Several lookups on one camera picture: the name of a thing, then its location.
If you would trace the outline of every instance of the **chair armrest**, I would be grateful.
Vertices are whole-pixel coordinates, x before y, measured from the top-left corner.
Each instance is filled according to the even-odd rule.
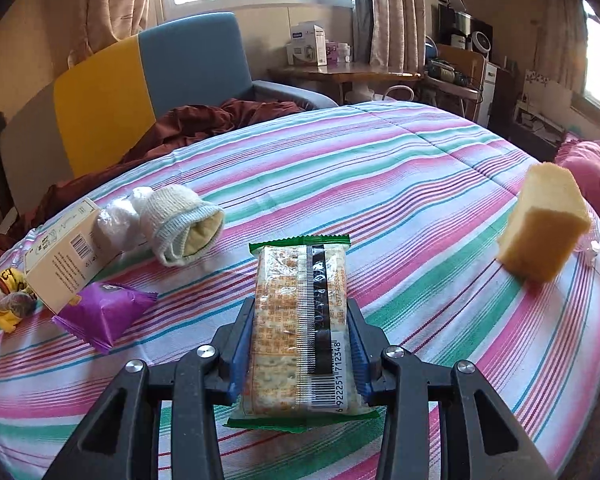
[[[269,81],[254,81],[253,90],[258,98],[273,98],[280,101],[293,101],[305,110],[319,110],[320,108],[334,108],[337,103],[326,95],[311,92],[295,86],[281,85]]]

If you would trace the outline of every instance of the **purple snack bag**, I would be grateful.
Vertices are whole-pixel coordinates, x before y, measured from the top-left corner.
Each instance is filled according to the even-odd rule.
[[[133,322],[153,306],[154,292],[141,292],[108,283],[91,283],[69,302],[53,322],[108,354],[116,340]]]

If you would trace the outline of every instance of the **wooden table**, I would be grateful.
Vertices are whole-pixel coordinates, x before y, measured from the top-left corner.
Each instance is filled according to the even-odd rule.
[[[324,66],[285,66],[270,68],[274,81],[289,84],[293,79],[319,81],[338,85],[338,104],[344,104],[344,96],[353,83],[399,82],[406,84],[422,78],[422,74],[405,72],[401,68],[372,66],[366,63],[342,63]]]

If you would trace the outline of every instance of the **bottle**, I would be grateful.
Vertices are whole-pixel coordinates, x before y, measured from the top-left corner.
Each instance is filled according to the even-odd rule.
[[[348,63],[351,57],[351,49],[348,43],[338,44],[338,63]]]

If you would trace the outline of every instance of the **beige curtain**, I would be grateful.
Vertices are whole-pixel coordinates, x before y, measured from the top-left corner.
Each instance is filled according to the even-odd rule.
[[[587,19],[582,0],[544,0],[534,69],[578,93],[587,71]]]
[[[80,0],[69,67],[146,27],[149,0]]]
[[[417,72],[424,65],[424,0],[373,0],[371,63]]]

